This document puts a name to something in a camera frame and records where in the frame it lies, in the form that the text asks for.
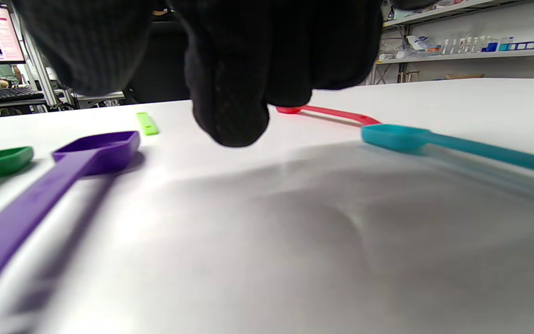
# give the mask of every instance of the white table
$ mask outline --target white table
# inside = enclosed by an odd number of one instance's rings
[[[534,153],[534,80],[311,103]],[[77,182],[15,255],[0,334],[534,334],[534,173],[276,113],[255,145],[222,148],[190,107],[0,119],[0,148],[33,145],[38,162],[0,182],[0,209],[73,139],[139,129],[142,111],[161,131],[139,167]]]

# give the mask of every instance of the purple measuring spoon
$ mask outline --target purple measuring spoon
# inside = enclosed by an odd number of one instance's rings
[[[139,145],[140,134],[127,131],[80,138],[54,151],[55,167],[0,212],[0,272],[77,179],[125,169]]]

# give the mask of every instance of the black glove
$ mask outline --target black glove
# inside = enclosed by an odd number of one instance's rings
[[[61,82],[85,95],[125,87],[146,47],[153,0],[14,2]],[[381,0],[172,4],[189,34],[185,72],[195,119],[225,146],[248,146],[263,134],[267,103],[300,106],[312,89],[362,82],[380,42]]]

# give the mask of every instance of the green measuring spoon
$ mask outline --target green measuring spoon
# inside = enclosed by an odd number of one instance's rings
[[[34,156],[32,147],[9,148],[0,151],[0,177],[15,174],[24,169]]]

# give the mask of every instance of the teal measuring spoon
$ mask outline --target teal measuring spoon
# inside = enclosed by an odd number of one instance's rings
[[[24,169],[34,156],[30,146],[9,148],[0,151],[0,177],[15,174]]]
[[[427,129],[391,124],[371,125],[362,128],[362,139],[369,144],[399,152],[411,152],[426,144],[435,144],[534,170],[534,154],[438,135]]]

